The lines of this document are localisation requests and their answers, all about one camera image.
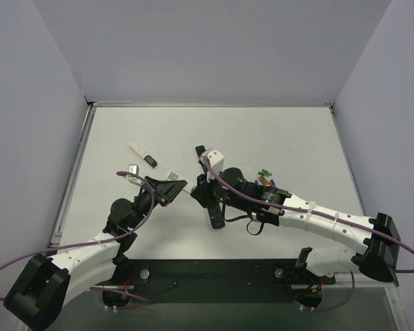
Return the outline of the white remote control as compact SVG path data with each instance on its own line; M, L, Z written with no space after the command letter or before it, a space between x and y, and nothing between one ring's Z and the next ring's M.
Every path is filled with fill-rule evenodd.
M183 187L183 191L187 194L190 194L196 187L195 183L187 179L184 175L181 175L178 172L175 172L173 170L168 171L168 174L166 175L167 181L185 181L186 184Z

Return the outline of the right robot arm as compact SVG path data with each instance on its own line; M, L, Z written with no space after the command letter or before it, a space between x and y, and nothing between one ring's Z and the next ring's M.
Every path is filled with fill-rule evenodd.
M297 267L316 277L359 272L384 283L396 281L400 236L393 219L353 216L323 208L286 190L247 181L241 170L229 168L218 179L197 177L190 193L203 208L222 204L246 213L257 222L297 228L341 244L340 248L303 248Z

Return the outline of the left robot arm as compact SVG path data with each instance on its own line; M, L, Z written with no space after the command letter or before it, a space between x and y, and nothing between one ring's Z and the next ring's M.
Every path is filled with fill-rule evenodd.
M120 262L152 210L166 207L187 185L185 180L141 179L133 199L120 198L110 207L104 229L91 240L62 246L47 257L37 253L26 264L5 296L3 306L32 330L46 330L62 308L101 282L121 283L128 267Z

